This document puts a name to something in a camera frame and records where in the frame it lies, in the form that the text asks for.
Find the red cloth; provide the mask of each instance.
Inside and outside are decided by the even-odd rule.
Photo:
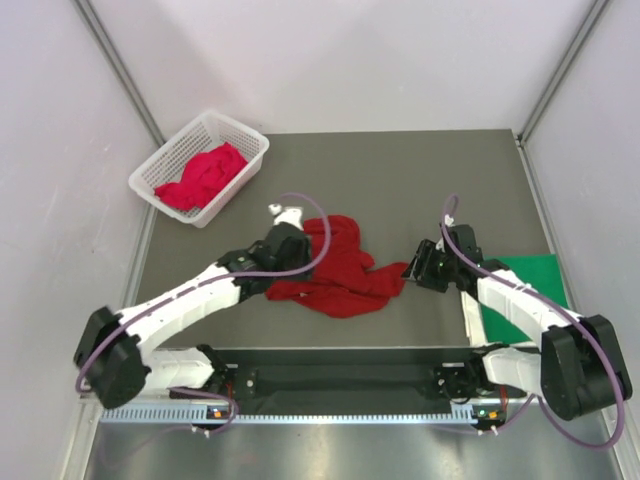
[[[275,282],[266,296],[269,300],[293,300],[326,313],[330,317],[347,318],[383,308],[391,297],[400,294],[404,280],[400,278],[406,263],[369,271],[375,262],[360,250],[360,229],[349,217],[330,215],[331,246],[327,256],[316,266],[310,282]],[[315,258],[324,242],[322,220],[304,222],[305,233],[311,235]]]
[[[179,183],[156,187],[155,194],[179,210],[204,208],[242,170],[247,161],[231,144],[199,153],[187,162]]]

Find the white plastic basket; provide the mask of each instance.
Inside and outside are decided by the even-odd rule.
[[[155,196],[155,187],[180,180],[185,165],[194,155],[213,150],[225,142],[236,147],[248,163],[206,207],[194,207],[188,212],[176,210]],[[140,165],[129,177],[129,186],[161,212],[202,228],[258,173],[268,148],[269,140],[264,135],[229,117],[208,111],[180,130]]]

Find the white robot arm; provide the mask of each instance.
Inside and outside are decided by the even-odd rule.
[[[603,364],[575,326],[547,303],[527,293],[535,289],[522,282],[507,265],[497,260],[485,261],[469,225],[453,226],[451,222],[447,228],[458,251],[497,278],[470,268],[442,240],[438,243],[423,240],[404,278],[439,292],[455,283],[460,291],[522,330],[537,349],[501,344],[478,347],[475,358],[463,371],[447,375],[446,368],[439,369],[443,391],[464,390],[461,397],[472,398],[493,391],[498,385],[512,386],[543,397],[564,420],[614,405],[614,390]],[[600,315],[584,317],[567,309],[564,313],[596,339],[613,366],[624,399],[630,398],[631,381],[611,323]]]
[[[200,275],[153,300],[115,314],[103,307],[91,315],[74,355],[81,369],[107,335],[130,324],[86,371],[86,382],[105,408],[124,405],[143,391],[203,387],[216,370],[210,349],[156,348],[208,315],[264,293],[274,280],[232,278],[230,272],[280,272],[311,262],[310,241],[302,230],[302,209],[271,205],[269,210],[274,221],[265,240],[227,253]],[[308,271],[293,278],[310,275]]]

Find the green mat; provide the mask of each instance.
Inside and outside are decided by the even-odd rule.
[[[557,304],[567,307],[567,297],[564,293],[560,267],[555,255],[497,258],[509,265],[523,282],[530,283],[543,295]],[[484,306],[482,307],[482,322],[489,342],[513,344],[531,340],[502,315]]]

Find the white enclosure wall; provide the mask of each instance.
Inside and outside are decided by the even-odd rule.
[[[584,313],[615,322],[640,385],[640,3],[605,12],[529,142],[562,263]],[[640,398],[630,402],[640,420]]]
[[[165,135],[512,128],[590,0],[93,0]]]
[[[71,2],[14,2],[0,26],[0,477],[51,478],[88,315],[121,302],[153,151]]]

